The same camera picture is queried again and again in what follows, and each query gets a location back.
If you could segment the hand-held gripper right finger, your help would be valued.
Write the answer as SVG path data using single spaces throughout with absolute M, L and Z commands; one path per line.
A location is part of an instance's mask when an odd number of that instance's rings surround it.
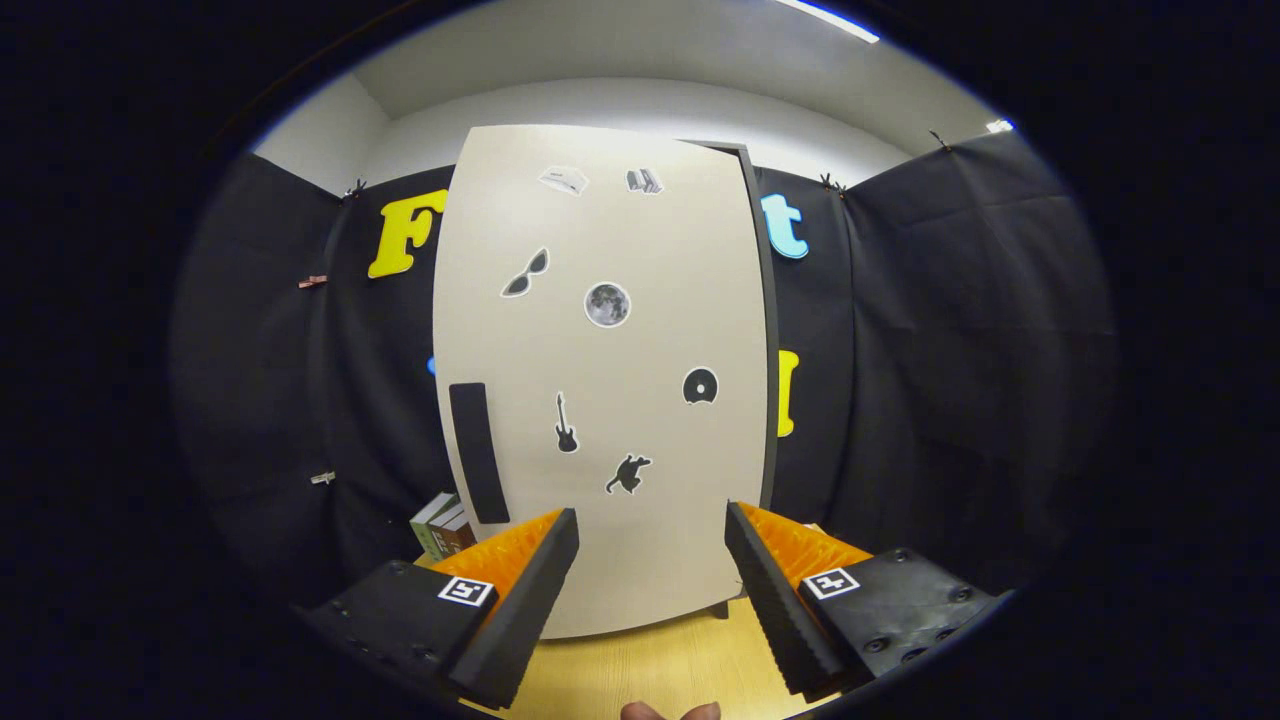
M 869 553 L 730 501 L 724 544 L 788 692 L 868 696 L 956 648 L 1012 598 L 923 553 Z

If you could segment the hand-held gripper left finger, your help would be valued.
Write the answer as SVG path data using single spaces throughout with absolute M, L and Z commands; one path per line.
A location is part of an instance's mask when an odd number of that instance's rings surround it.
M 504 710 L 577 551 L 577 515 L 557 509 L 440 562 L 385 562 L 300 616 L 402 691 Z

